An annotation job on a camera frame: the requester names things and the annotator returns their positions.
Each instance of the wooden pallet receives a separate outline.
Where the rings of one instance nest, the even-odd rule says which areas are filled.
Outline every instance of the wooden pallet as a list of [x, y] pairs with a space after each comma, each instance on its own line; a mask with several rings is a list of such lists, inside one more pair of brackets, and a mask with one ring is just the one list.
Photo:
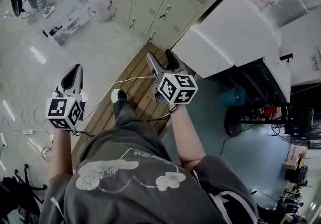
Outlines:
[[[117, 81], [131, 79], [133, 77], [152, 76], [146, 59], [146, 53], [152, 52], [159, 62], [164, 66], [167, 63], [165, 53], [152, 43], [147, 43], [123, 71]], [[158, 119], [169, 112], [167, 104], [156, 104], [153, 98], [151, 84], [155, 80], [152, 78], [136, 79], [125, 83], [115, 84], [107, 96], [103, 99], [96, 111], [88, 122], [85, 131], [97, 135], [101, 131], [111, 129], [115, 126], [113, 104], [111, 103], [111, 92], [114, 88], [123, 89], [129, 96], [136, 109], [138, 116], [143, 120]], [[150, 121], [158, 133], [166, 124], [166, 120]], [[82, 134], [72, 151], [72, 163], [75, 168], [75, 161], [81, 146], [87, 141], [88, 137]]]

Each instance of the electrical outlet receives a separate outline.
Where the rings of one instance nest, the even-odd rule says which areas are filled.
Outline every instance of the electrical outlet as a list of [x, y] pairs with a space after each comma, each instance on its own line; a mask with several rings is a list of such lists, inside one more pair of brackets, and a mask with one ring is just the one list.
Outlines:
[[7, 147], [7, 143], [6, 143], [6, 140], [5, 140], [5, 136], [4, 136], [4, 134], [1, 132], [0, 133], [0, 138], [1, 138], [1, 145], [0, 145], [0, 147], [2, 146], [2, 145], [5, 145], [4, 147]]
[[24, 129], [24, 134], [25, 134], [25, 135], [31, 135], [31, 134], [33, 134], [33, 133], [34, 133], [33, 130], [26, 130], [26, 129]]

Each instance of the blue container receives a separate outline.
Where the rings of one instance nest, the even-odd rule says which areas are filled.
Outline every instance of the blue container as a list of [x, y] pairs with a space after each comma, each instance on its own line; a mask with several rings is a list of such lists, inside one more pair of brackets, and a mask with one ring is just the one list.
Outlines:
[[224, 106], [242, 106], [245, 103], [245, 90], [240, 86], [227, 90], [220, 96]]

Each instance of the white floor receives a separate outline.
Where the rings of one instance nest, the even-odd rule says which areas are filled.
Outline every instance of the white floor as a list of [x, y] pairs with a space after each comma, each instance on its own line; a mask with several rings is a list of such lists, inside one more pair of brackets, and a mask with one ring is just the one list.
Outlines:
[[[57, 5], [63, 0], [48, 1]], [[23, 8], [31, 10], [27, 2]], [[10, 0], [0, 0], [1, 17], [7, 9], [11, 10]], [[24, 20], [10, 16], [0, 19], [0, 118], [7, 117], [10, 123], [8, 126], [3, 120], [2, 129], [8, 147], [1, 151], [0, 179], [13, 176], [14, 169], [22, 171], [24, 164], [28, 163], [34, 185], [48, 182], [48, 163], [34, 143], [41, 150], [50, 145], [50, 141], [43, 131], [31, 136], [34, 142], [23, 135], [22, 110], [28, 108], [33, 112], [38, 107], [35, 116], [38, 122], [42, 122], [46, 100], [61, 82], [64, 71], [80, 63], [84, 69], [83, 95], [88, 98], [85, 114], [88, 113], [143, 46], [138, 38], [114, 22], [98, 24], [89, 21], [59, 47], [42, 34], [41, 20], [40, 13], [33, 13]], [[31, 122], [28, 111], [25, 110], [22, 117], [28, 128], [39, 130]], [[89, 119], [78, 126], [80, 130]], [[53, 130], [48, 121], [42, 125]], [[72, 148], [77, 138], [72, 138]]]

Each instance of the gray t-shirt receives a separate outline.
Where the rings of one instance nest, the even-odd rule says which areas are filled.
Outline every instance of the gray t-shirt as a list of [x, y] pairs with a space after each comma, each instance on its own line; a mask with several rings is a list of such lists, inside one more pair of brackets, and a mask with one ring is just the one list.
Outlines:
[[49, 181], [40, 223], [226, 223], [208, 195], [222, 191], [240, 195], [257, 215], [248, 190], [220, 158], [204, 157], [191, 174], [168, 159], [160, 141], [133, 131], [99, 134], [78, 163], [74, 175]]

